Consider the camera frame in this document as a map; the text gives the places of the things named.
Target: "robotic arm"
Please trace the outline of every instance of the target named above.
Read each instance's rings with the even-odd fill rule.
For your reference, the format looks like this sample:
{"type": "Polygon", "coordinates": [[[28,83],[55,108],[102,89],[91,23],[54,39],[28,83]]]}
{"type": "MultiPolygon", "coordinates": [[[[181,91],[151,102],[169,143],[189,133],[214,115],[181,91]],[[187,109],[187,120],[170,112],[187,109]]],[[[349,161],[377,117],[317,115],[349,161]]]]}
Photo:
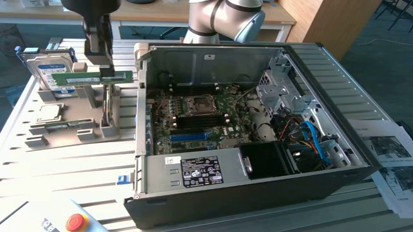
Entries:
{"type": "MultiPolygon", "coordinates": [[[[257,36],[264,24],[264,0],[190,0],[189,30],[185,43],[217,44],[218,33],[239,43],[257,36]]],[[[84,55],[100,65],[100,75],[114,75],[110,13],[120,0],[62,0],[63,6],[83,16],[84,55]]]]}
{"type": "Polygon", "coordinates": [[[262,0],[190,0],[185,43],[217,44],[218,33],[239,43],[250,42],[261,29],[262,0]]]}
{"type": "Polygon", "coordinates": [[[100,66],[102,77],[115,76],[110,13],[119,9],[120,0],[62,0],[62,4],[83,17],[86,57],[100,66]]]}

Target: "slotted aluminum table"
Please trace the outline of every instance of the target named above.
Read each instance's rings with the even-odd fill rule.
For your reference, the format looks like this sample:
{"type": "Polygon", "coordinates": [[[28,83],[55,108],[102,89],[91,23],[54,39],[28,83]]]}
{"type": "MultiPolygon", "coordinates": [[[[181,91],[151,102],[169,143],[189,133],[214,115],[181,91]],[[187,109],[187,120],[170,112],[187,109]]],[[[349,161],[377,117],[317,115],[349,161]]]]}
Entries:
{"type": "MultiPolygon", "coordinates": [[[[143,41],[114,42],[116,70],[133,70],[135,79],[133,53],[137,42],[143,41]]],[[[290,45],[349,119],[392,120],[324,47],[314,43],[290,45]]],[[[90,64],[90,71],[98,70],[83,55],[83,40],[66,39],[60,47],[74,47],[79,62],[90,64]]],[[[34,104],[32,100],[38,97],[35,86],[35,80],[31,78],[0,134],[3,148],[11,146],[6,141],[16,137],[14,132],[27,117],[26,111],[34,104]]],[[[2,154],[0,219],[24,200],[24,194],[55,191],[75,200],[110,231],[139,231],[123,204],[116,202],[122,194],[130,193],[131,185],[115,186],[118,175],[134,170],[137,93],[137,84],[122,85],[122,146],[103,143],[99,144],[99,149],[83,151],[67,147],[59,152],[46,151],[36,157],[31,154],[20,157],[2,154]]],[[[151,231],[399,232],[413,231],[413,219],[400,219],[393,214],[372,179],[368,178],[360,183],[345,186],[321,201],[157,228],[151,231]]]]}

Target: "blue hard drive label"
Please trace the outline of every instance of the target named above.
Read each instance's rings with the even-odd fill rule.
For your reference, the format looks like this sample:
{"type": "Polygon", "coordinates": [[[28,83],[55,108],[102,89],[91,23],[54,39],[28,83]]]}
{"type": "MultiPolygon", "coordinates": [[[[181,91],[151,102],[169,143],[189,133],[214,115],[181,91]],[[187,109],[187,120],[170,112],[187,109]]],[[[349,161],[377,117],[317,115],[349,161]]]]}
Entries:
{"type": "Polygon", "coordinates": [[[64,64],[42,64],[38,65],[38,68],[42,74],[42,79],[54,93],[70,95],[75,92],[74,86],[58,86],[56,81],[52,78],[52,73],[66,73],[67,68],[64,64]]]}
{"type": "Polygon", "coordinates": [[[66,69],[64,64],[42,64],[39,65],[40,69],[66,69]]]}

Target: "open computer tower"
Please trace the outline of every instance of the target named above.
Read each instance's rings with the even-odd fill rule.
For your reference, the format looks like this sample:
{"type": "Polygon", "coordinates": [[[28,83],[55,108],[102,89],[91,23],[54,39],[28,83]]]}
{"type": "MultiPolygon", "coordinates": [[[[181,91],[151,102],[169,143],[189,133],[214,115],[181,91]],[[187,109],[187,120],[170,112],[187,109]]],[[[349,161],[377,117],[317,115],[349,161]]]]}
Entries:
{"type": "Polygon", "coordinates": [[[135,58],[138,228],[322,199],[378,170],[290,46],[139,43],[135,58]]]}

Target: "white cable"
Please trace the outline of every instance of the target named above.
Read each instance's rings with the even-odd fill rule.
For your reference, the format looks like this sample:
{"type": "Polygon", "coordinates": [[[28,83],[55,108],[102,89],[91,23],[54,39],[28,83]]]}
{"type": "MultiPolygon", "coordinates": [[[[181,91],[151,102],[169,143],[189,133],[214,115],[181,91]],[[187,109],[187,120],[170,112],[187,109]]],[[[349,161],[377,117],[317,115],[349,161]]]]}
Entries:
{"type": "Polygon", "coordinates": [[[411,44],[411,43],[403,43],[403,42],[397,42],[397,41],[392,41],[392,40],[382,40],[382,39],[374,39],[374,40],[372,40],[370,42],[368,42],[368,43],[358,43],[357,45],[369,45],[369,44],[372,44],[374,41],[378,41],[378,40],[381,40],[381,41],[388,41],[388,42],[392,42],[392,43],[396,43],[396,44],[403,44],[403,45],[409,45],[409,46],[413,46],[413,44],[411,44]]]}

